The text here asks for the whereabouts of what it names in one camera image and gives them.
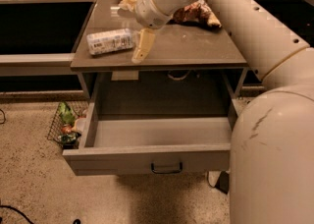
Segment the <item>brown tabletop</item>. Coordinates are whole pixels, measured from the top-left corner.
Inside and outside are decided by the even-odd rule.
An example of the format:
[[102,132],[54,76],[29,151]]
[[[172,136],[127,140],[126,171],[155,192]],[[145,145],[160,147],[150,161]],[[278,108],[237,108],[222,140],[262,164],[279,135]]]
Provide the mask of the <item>brown tabletop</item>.
[[246,61],[223,28],[165,25],[156,30],[155,43],[140,64],[131,61],[133,49],[90,55],[86,36],[119,28],[140,31],[134,14],[119,8],[119,0],[97,0],[71,68],[75,72],[171,70],[246,67]]

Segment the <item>metal clamp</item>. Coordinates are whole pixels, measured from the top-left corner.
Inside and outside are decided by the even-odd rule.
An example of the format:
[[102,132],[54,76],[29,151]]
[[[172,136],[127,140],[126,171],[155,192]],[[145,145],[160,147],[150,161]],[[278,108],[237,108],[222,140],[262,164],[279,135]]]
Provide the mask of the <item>metal clamp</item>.
[[158,171],[155,169],[154,163],[151,163],[150,169],[154,174],[175,174],[175,173],[181,173],[183,170],[183,163],[179,163],[179,169],[178,170],[168,170],[168,171]]

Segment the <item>black handle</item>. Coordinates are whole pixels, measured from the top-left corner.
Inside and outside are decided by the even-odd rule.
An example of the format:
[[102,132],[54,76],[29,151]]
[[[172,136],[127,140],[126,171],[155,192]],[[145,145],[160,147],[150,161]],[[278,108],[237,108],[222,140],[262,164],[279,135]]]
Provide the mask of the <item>black handle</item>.
[[179,163],[179,169],[178,170],[168,170],[168,171],[158,171],[155,169],[154,163],[151,163],[150,169],[154,174],[174,174],[174,173],[181,173],[183,170],[183,163]]

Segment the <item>cabinet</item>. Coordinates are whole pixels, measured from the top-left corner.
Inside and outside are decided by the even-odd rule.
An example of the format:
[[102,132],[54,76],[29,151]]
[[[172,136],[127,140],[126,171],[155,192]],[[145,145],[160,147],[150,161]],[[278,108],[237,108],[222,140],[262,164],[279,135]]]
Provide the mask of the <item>cabinet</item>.
[[[74,172],[228,170],[233,100],[247,65],[227,33],[166,25],[139,65],[132,50],[89,55],[89,33],[117,28],[141,29],[118,0],[98,0],[71,66],[90,98],[79,148],[63,152]],[[174,81],[174,70],[191,72]]]

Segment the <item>robotic arm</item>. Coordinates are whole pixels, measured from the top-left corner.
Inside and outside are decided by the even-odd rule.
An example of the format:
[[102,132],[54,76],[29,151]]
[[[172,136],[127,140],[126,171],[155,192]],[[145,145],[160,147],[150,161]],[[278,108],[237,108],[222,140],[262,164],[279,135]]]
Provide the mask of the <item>robotic arm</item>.
[[[137,0],[137,20],[153,34],[194,1]],[[253,0],[205,1],[269,89],[233,130],[231,223],[314,223],[314,49]]]

